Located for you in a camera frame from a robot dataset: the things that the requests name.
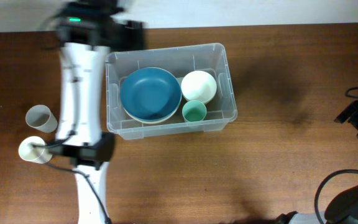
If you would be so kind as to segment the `dark blue large bowl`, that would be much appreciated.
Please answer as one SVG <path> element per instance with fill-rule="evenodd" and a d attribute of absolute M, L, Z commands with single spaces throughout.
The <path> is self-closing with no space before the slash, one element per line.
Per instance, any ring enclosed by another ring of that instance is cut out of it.
<path fill-rule="evenodd" d="M 136 118 L 155 120 L 169 115 L 181 103 L 181 88 L 168 71 L 141 68 L 122 83 L 120 99 L 123 108 Z"/>

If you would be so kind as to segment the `white small bowl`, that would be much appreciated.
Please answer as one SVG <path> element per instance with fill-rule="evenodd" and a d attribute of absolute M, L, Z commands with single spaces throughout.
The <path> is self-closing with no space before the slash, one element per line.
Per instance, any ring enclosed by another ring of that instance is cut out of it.
<path fill-rule="evenodd" d="M 181 92 L 187 101 L 197 100 L 206 105 L 214 98 L 216 91 L 214 77 L 201 70 L 188 73 L 181 81 Z"/>

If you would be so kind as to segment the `cream large bowl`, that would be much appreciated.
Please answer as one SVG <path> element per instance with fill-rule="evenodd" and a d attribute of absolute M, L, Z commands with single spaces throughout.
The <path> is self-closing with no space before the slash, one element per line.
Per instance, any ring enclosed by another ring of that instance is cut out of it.
<path fill-rule="evenodd" d="M 170 119 L 179 109 L 179 106 L 177 106 L 177 108 L 175 110 L 173 110 L 169 115 L 165 116 L 164 118 L 161 119 L 155 119 L 155 120 L 146 120 L 146 119 L 140 119 L 140 118 L 136 118 L 135 116 L 131 115 L 129 112 L 127 112 L 125 109 L 124 111 L 126 112 L 127 115 L 129 115 L 132 119 L 141 122 L 141 123 L 145 123 L 145 124 L 157 124 L 157 123 L 162 123 L 168 119 Z"/>

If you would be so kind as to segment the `mint green cup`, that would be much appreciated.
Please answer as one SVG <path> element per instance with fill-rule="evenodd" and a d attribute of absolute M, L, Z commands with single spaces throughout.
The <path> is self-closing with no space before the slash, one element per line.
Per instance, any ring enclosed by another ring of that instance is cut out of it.
<path fill-rule="evenodd" d="M 205 119 L 207 109 L 201 101 L 191 100 L 184 104 L 181 112 L 186 122 L 197 122 Z"/>

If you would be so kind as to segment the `grey translucent cup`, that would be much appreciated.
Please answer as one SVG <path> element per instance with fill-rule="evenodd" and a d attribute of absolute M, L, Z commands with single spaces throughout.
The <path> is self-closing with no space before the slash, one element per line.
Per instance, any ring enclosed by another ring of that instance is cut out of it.
<path fill-rule="evenodd" d="M 45 105 L 35 105 L 31 107 L 26 113 L 25 121 L 31 128 L 44 133 L 52 133 L 58 126 L 56 117 L 49 107 Z"/>

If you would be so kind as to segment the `cream cup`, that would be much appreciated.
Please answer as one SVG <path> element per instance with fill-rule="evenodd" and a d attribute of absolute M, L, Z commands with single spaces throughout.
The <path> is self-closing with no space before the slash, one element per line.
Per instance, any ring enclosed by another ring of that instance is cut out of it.
<path fill-rule="evenodd" d="M 20 143 L 18 154 L 24 161 L 45 164 L 51 160 L 52 155 L 44 146 L 45 141 L 42 138 L 30 136 Z"/>

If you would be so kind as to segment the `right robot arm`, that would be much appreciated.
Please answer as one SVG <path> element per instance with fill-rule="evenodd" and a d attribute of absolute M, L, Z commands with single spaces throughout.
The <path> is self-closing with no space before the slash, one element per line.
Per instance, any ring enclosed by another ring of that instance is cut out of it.
<path fill-rule="evenodd" d="M 347 121 L 358 130 L 358 100 L 350 103 L 334 121 L 336 123 L 344 123 Z M 340 174 L 358 174 L 358 170 L 343 169 L 329 174 L 322 183 L 320 183 L 315 193 L 313 202 L 314 213 L 303 214 L 291 212 L 288 214 L 281 214 L 274 222 L 281 224 L 358 224 L 358 185 L 339 193 L 332 199 L 325 211 L 320 212 L 318 208 L 319 196 L 323 187 L 329 180 Z"/>

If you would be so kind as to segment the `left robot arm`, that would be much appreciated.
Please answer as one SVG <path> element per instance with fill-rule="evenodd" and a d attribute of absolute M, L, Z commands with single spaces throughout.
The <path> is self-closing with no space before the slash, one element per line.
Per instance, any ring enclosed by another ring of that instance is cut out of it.
<path fill-rule="evenodd" d="M 116 22 L 126 10 L 123 1 L 69 1 L 40 28 L 56 21 L 62 85 L 60 120 L 55 139 L 44 148 L 67 157 L 70 167 L 46 165 L 74 175 L 79 223 L 110 223 L 106 208 L 106 177 L 114 152 L 113 133 L 101 129 L 100 103 L 106 56 L 142 50 L 143 23 Z"/>

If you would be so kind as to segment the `clear plastic storage bin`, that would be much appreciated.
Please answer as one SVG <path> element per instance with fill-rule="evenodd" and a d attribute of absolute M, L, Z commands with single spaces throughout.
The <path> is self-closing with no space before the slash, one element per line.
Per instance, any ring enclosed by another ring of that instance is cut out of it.
<path fill-rule="evenodd" d="M 178 81 L 195 70 L 214 77 L 217 91 L 207 103 L 204 120 L 187 123 L 181 110 L 162 123 L 145 124 L 131 118 L 124 110 L 121 85 L 140 68 L 158 67 L 172 73 Z M 113 52 L 106 57 L 107 129 L 125 140 L 196 131 L 219 131 L 237 118 L 237 106 L 227 61 L 220 43 L 170 47 L 163 49 Z"/>

